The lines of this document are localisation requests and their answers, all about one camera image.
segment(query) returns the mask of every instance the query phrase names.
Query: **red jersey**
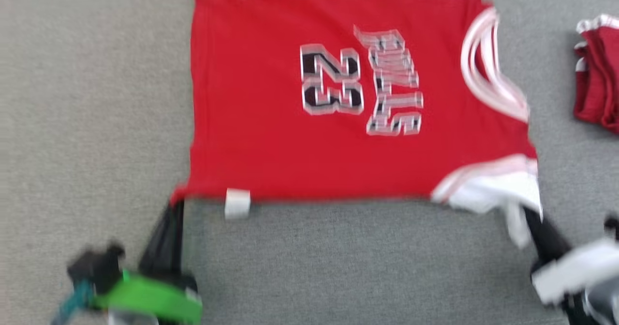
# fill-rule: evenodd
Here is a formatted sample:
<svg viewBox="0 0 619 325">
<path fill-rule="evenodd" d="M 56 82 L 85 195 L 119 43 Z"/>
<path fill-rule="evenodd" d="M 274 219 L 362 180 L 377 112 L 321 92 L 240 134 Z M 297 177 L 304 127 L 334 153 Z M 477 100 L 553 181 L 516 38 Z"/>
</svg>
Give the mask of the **red jersey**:
<svg viewBox="0 0 619 325">
<path fill-rule="evenodd" d="M 496 25 L 482 0 L 195 0 L 191 175 L 172 200 L 539 209 Z"/>
</svg>

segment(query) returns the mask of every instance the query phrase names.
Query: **gray cloth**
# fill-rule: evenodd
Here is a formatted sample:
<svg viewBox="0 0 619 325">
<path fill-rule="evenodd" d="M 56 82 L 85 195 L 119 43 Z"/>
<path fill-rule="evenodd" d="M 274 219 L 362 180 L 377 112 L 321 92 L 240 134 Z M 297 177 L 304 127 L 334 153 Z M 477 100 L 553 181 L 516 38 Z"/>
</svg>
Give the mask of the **gray cloth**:
<svg viewBox="0 0 619 325">
<path fill-rule="evenodd" d="M 576 244 L 617 208 L 617 138 L 571 116 L 575 25 L 618 0 L 494 0 L 502 69 L 531 105 L 546 212 Z M 45 324 L 85 244 L 135 267 L 192 142 L 193 0 L 0 0 L 0 314 Z M 205 325 L 558 325 L 532 248 L 498 213 L 417 200 L 258 205 L 225 222 L 192 201 L 185 266 Z M 78 325 L 101 324 L 92 316 Z"/>
</svg>

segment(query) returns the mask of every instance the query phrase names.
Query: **gray fabric surface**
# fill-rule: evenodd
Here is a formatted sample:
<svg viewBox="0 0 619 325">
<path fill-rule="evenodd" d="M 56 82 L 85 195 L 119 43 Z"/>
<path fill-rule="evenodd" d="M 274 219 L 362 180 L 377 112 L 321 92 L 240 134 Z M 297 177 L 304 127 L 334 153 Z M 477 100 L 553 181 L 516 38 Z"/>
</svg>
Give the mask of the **gray fabric surface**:
<svg viewBox="0 0 619 325">
<path fill-rule="evenodd" d="M 575 243 L 617 207 L 619 147 L 577 122 L 576 23 L 619 0 L 494 0 L 503 71 L 531 105 L 542 199 Z M 0 0 L 0 314 L 45 324 L 85 244 L 135 267 L 188 172 L 192 0 Z M 558 325 L 502 217 L 411 200 L 255 206 L 225 222 L 192 202 L 184 261 L 206 325 Z M 82 315 L 78 325 L 102 324 Z"/>
</svg>

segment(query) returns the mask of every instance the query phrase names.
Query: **jersey armhole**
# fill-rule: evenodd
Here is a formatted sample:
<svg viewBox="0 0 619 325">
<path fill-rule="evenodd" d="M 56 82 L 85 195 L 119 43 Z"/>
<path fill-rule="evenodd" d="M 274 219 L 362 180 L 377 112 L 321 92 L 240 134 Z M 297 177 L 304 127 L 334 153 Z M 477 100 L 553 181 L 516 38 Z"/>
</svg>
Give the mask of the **jersey armhole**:
<svg viewBox="0 0 619 325">
<path fill-rule="evenodd" d="M 528 122 L 529 107 L 522 91 L 501 73 L 498 59 L 495 8 L 481 12 L 471 24 L 462 44 L 460 67 L 471 93 L 492 109 Z"/>
</svg>

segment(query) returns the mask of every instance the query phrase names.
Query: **white clothing tag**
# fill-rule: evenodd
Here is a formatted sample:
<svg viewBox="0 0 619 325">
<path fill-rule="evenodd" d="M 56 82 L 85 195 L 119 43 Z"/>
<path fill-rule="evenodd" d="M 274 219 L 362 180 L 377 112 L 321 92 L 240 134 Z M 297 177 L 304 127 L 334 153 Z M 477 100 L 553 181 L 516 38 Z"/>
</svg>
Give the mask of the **white clothing tag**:
<svg viewBox="0 0 619 325">
<path fill-rule="evenodd" d="M 247 219 L 250 216 L 250 191 L 228 189 L 223 214 L 226 220 Z"/>
</svg>

